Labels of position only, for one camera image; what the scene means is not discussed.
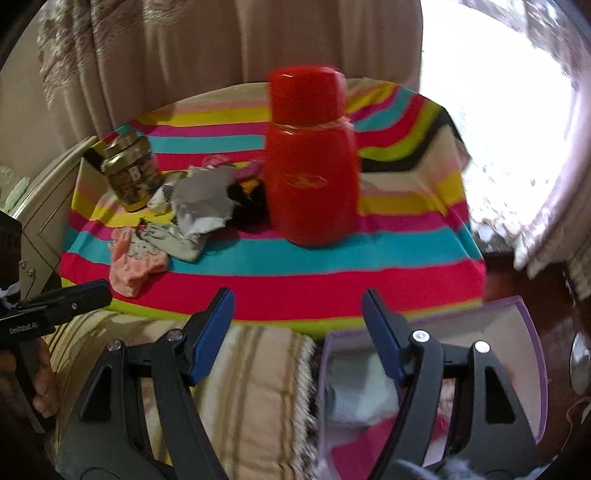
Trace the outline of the left hand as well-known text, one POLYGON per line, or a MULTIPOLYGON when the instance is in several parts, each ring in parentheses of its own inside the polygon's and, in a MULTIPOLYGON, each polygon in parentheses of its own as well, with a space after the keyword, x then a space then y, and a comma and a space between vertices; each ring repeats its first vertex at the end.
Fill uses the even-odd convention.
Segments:
POLYGON ((50 351, 43 339, 38 340, 38 370, 33 379, 35 397, 33 406, 43 418, 54 416, 58 411, 55 375, 50 363, 50 351))

